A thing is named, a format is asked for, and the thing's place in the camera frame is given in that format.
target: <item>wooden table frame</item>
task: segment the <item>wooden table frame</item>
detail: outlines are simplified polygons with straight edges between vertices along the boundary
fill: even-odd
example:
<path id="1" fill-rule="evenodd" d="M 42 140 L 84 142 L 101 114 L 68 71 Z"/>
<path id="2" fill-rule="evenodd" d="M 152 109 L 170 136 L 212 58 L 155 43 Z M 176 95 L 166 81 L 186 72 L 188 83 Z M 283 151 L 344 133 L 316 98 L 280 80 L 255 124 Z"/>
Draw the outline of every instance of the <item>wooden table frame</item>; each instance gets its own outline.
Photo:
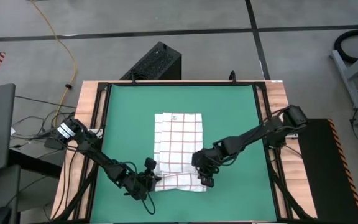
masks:
<path id="1" fill-rule="evenodd" d="M 105 98 L 106 92 L 101 91 L 105 85 L 101 83 L 112 83 L 112 84 L 129 84 L 132 81 L 85 81 L 81 89 L 80 97 L 78 100 L 78 105 L 76 108 L 75 118 L 80 120 L 89 128 L 100 127 L 103 123 L 103 109 L 107 105 Z M 141 80 L 137 83 L 230 83 L 230 80 Z M 260 80 L 238 80 L 238 83 L 258 83 L 257 86 L 257 96 L 259 98 L 259 106 L 262 117 L 266 117 L 267 114 L 270 114 L 271 111 L 276 111 L 281 108 L 284 108 L 288 105 L 287 96 L 285 94 L 285 89 L 282 81 L 260 81 Z M 287 145 L 301 153 L 298 141 L 296 139 L 287 139 Z M 270 157 L 275 158 L 273 151 L 269 151 Z M 62 169 L 60 175 L 60 181 L 58 184 L 58 189 L 55 197 L 55 202 L 53 204 L 52 215 L 56 214 L 58 216 L 62 213 L 65 208 L 66 202 L 70 202 L 74 195 L 78 191 L 81 174 L 83 178 L 85 177 L 85 170 L 83 169 L 84 156 L 81 154 L 75 154 L 74 152 L 67 151 L 65 158 L 65 166 Z M 303 165 L 303 160 L 296 153 L 282 149 L 281 156 L 276 158 L 272 162 L 273 168 L 278 172 L 279 175 L 285 177 L 285 184 L 287 189 L 293 195 L 295 200 L 302 206 L 305 212 L 312 217 L 316 217 L 316 210 L 314 208 L 313 199 L 310 192 L 310 187 L 308 179 L 306 176 L 305 167 Z M 89 174 L 92 167 L 92 162 L 89 161 L 87 166 L 87 174 Z M 70 181 L 70 188 L 67 190 L 68 181 Z M 275 186 L 277 194 L 277 205 L 281 218 L 291 218 L 293 216 L 296 218 L 296 214 L 293 211 L 290 211 L 286 200 L 284 200 L 283 195 L 280 190 Z M 86 215 L 89 216 L 90 211 L 87 211 L 88 197 L 90 196 L 90 188 L 86 190 L 83 195 L 80 207 L 75 210 L 70 218 L 85 218 Z"/>

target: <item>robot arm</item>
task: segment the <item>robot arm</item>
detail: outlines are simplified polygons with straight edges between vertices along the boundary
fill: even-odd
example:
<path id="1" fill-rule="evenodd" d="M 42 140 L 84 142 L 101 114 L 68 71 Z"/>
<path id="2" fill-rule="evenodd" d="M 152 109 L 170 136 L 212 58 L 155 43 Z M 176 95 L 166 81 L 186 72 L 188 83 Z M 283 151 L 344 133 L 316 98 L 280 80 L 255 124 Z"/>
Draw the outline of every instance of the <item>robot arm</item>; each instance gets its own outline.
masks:
<path id="1" fill-rule="evenodd" d="M 226 137 L 213 143 L 210 149 L 195 152 L 191 164 L 196 167 L 201 184 L 213 187 L 213 174 L 219 172 L 219 166 L 225 166 L 224 163 L 229 161 L 233 163 L 239 153 L 253 142 L 265 138 L 269 146 L 283 147 L 286 135 L 299 133 L 306 127 L 307 118 L 298 106 L 290 105 L 274 114 L 244 134 Z"/>
<path id="2" fill-rule="evenodd" d="M 110 159 L 101 152 L 101 139 L 95 133 L 88 131 L 85 125 L 77 119 L 65 119 L 51 134 L 65 146 L 71 140 L 76 141 L 78 145 L 76 151 L 102 167 L 107 177 L 117 187 L 124 187 L 127 190 L 125 195 L 130 195 L 135 200 L 145 200 L 147 193 L 153 191 L 155 184 L 161 180 L 152 172 L 156 162 L 151 158 L 146 158 L 146 170 L 139 174 L 127 165 L 131 162 L 119 162 Z"/>

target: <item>black desk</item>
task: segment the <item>black desk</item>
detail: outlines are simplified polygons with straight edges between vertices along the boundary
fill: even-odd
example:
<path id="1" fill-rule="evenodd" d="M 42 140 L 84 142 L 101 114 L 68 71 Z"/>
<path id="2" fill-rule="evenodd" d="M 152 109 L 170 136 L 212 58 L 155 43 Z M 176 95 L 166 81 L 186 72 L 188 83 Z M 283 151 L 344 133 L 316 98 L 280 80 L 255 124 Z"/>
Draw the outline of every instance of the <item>black desk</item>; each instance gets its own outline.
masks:
<path id="1" fill-rule="evenodd" d="M 0 86 L 0 168 L 20 165 L 22 169 L 59 178 L 60 166 L 9 149 L 14 96 L 14 84 Z"/>
<path id="2" fill-rule="evenodd" d="M 10 166 L 0 169 L 0 207 L 6 206 L 13 196 L 19 191 L 20 167 Z M 17 218 L 17 197 L 8 205 L 11 210 L 10 224 L 16 224 Z"/>
<path id="3" fill-rule="evenodd" d="M 9 149 L 14 92 L 13 84 L 0 86 L 0 207 L 5 206 L 18 193 L 21 169 L 54 178 L 59 178 L 62 170 L 55 164 Z M 17 197 L 9 206 L 12 209 L 10 223 L 14 224 L 17 218 Z"/>

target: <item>wooden board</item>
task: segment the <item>wooden board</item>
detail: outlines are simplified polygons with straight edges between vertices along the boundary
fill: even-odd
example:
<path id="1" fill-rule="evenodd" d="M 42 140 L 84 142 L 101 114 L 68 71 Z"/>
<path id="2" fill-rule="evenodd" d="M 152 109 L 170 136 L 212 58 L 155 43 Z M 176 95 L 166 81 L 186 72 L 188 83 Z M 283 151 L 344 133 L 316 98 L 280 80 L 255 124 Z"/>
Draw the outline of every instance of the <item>wooden board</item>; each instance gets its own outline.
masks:
<path id="1" fill-rule="evenodd" d="M 93 108 L 96 99 L 96 90 L 99 82 L 111 82 L 111 83 L 130 83 L 131 81 L 126 80 L 115 80 L 115 81 L 84 81 L 80 97 L 78 99 L 78 104 L 76 108 L 75 118 L 80 120 L 87 127 L 91 124 Z M 152 82 L 231 82 L 229 80 L 164 80 L 164 81 L 156 81 L 156 80 L 139 80 L 139 83 L 152 83 Z M 270 103 L 271 111 L 276 111 L 281 108 L 284 108 L 288 105 L 287 95 L 285 93 L 284 84 L 282 81 L 260 81 L 260 80 L 239 80 L 238 82 L 265 82 L 268 94 L 268 100 Z M 264 101 L 262 99 L 262 95 L 259 94 L 259 101 L 262 110 L 262 114 L 265 116 L 265 106 Z M 101 122 L 101 114 L 103 110 L 103 102 L 104 102 L 104 94 L 101 96 L 101 101 L 99 104 L 98 117 L 96 119 L 96 127 L 100 126 Z M 297 140 L 287 140 L 287 144 L 293 149 L 297 150 L 300 153 L 300 148 Z M 53 203 L 52 214 L 55 216 L 59 216 L 61 212 L 65 208 L 66 201 L 69 202 L 73 196 L 76 194 L 78 190 L 78 183 L 80 181 L 80 175 L 82 170 L 82 165 L 84 161 L 84 157 L 81 154 L 76 154 L 74 160 L 71 164 L 71 175 L 70 175 L 70 189 L 68 189 L 68 200 L 67 200 L 67 185 L 68 185 L 68 170 L 71 158 L 73 157 L 74 152 L 67 151 L 65 158 L 65 168 L 62 169 L 62 174 L 60 175 L 60 180 L 58 184 L 58 189 L 56 192 L 55 201 Z M 316 217 L 316 210 L 314 208 L 313 198 L 311 196 L 310 187 L 308 183 L 308 179 L 306 176 L 305 167 L 303 165 L 302 158 L 292 152 L 291 150 L 286 149 L 285 147 L 282 149 L 282 164 L 285 175 L 285 180 L 287 182 L 288 190 L 294 196 L 295 200 L 302 206 L 306 213 L 311 215 L 312 217 Z M 66 172 L 66 181 L 63 184 L 63 175 L 64 170 Z M 65 189 L 65 193 L 62 200 L 63 188 Z M 283 196 L 280 193 L 280 190 L 276 187 L 278 203 L 280 207 L 280 213 L 283 218 L 287 217 Z M 86 204 L 88 202 L 89 189 L 85 192 L 82 202 L 81 202 L 81 210 L 80 210 L 80 218 L 85 217 Z"/>

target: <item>dish towel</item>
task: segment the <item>dish towel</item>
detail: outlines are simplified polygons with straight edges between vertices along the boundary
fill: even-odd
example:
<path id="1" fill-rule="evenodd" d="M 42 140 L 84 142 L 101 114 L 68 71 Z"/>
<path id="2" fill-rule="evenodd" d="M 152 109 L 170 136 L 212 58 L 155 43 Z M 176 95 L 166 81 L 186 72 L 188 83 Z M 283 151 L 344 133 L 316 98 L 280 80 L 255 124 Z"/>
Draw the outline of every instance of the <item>dish towel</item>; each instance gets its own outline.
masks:
<path id="1" fill-rule="evenodd" d="M 162 176 L 155 190 L 206 191 L 191 165 L 193 153 L 202 148 L 201 114 L 155 114 L 154 172 Z"/>

